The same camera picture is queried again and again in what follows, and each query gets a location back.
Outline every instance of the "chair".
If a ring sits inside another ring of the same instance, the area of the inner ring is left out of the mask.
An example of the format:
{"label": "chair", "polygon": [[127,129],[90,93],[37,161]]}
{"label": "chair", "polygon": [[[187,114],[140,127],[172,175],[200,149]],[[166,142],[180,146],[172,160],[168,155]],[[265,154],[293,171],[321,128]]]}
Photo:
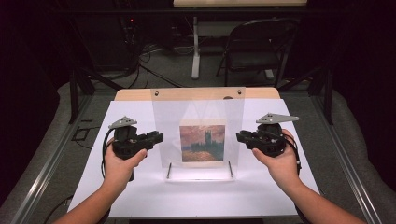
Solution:
{"label": "chair", "polygon": [[280,79],[285,50],[294,37],[298,23],[291,19],[247,21],[230,33],[216,76],[225,68],[224,86],[228,73],[277,69]]}

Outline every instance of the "metal clip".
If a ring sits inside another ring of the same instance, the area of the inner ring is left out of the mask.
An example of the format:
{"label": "metal clip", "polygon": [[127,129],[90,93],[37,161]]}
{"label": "metal clip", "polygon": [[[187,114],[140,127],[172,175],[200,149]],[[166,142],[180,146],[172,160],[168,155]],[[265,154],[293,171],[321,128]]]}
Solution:
{"label": "metal clip", "polygon": [[124,116],[122,119],[117,120],[111,125],[108,125],[109,129],[115,129],[115,128],[120,128],[120,127],[125,127],[125,126],[130,126],[133,124],[136,124],[137,121],[134,119],[130,119],[126,116]]}
{"label": "metal clip", "polygon": [[268,113],[264,117],[256,120],[256,123],[276,124],[276,123],[280,123],[280,122],[295,121],[295,120],[299,120],[299,118],[298,117],[294,117],[294,116],[278,115],[278,114]]}

